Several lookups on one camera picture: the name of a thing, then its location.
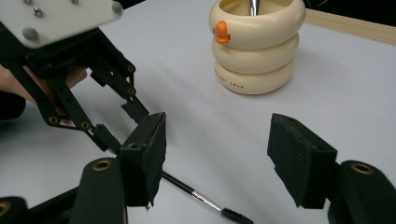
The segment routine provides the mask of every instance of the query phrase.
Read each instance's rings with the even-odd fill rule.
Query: cream ceramic container
[[[216,74],[224,87],[262,94],[291,78],[305,6],[302,0],[261,0],[259,15],[249,16],[249,3],[219,0],[212,7],[212,50]]]

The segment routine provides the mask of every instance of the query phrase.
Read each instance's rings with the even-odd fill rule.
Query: table surface
[[[396,184],[396,47],[304,24],[292,79],[247,96],[217,81],[208,15],[214,0],[148,0],[102,30],[137,67],[137,96],[167,114],[163,168],[255,223],[328,223],[323,210],[296,208],[266,155],[273,113],[293,117],[338,150]],[[74,89],[95,123],[123,142],[135,124],[123,101],[87,78]],[[0,124],[0,197],[29,206],[78,185],[85,164],[111,156],[85,133],[47,126],[35,105]],[[155,206],[129,208],[130,223],[232,223],[165,180]]]

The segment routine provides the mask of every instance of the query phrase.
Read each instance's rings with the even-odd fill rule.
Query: screw
[[[38,31],[32,27],[26,27],[22,30],[22,35],[28,40],[37,40],[38,39]]]
[[[122,5],[119,2],[114,1],[113,5],[111,6],[111,9],[117,14],[121,14],[123,11]]]
[[[35,14],[35,16],[37,16],[37,17],[40,17],[40,16],[43,15],[43,11],[41,11],[41,9],[38,8],[38,7],[34,7],[34,8],[32,9],[32,11],[33,11],[33,14]]]

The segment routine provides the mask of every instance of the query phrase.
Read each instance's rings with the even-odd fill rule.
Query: orange button
[[[216,36],[216,42],[219,44],[228,44],[230,42],[231,36],[227,33],[227,23],[225,21],[220,21],[215,29],[214,33]]]

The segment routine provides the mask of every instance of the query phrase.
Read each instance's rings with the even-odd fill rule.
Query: mascara wand
[[[207,205],[211,206],[212,208],[215,208],[221,213],[222,217],[225,217],[231,221],[234,221],[239,224],[253,224],[253,221],[250,220],[248,217],[245,217],[239,213],[236,213],[235,211],[232,211],[228,208],[220,208],[218,205],[210,201],[208,198],[197,192],[195,189],[189,187],[188,185],[182,183],[178,179],[172,177],[171,175],[167,174],[166,172],[163,172],[163,178],[172,184],[176,185],[178,188],[184,190],[188,194],[194,196],[195,198],[199,199],[203,203],[206,203]]]

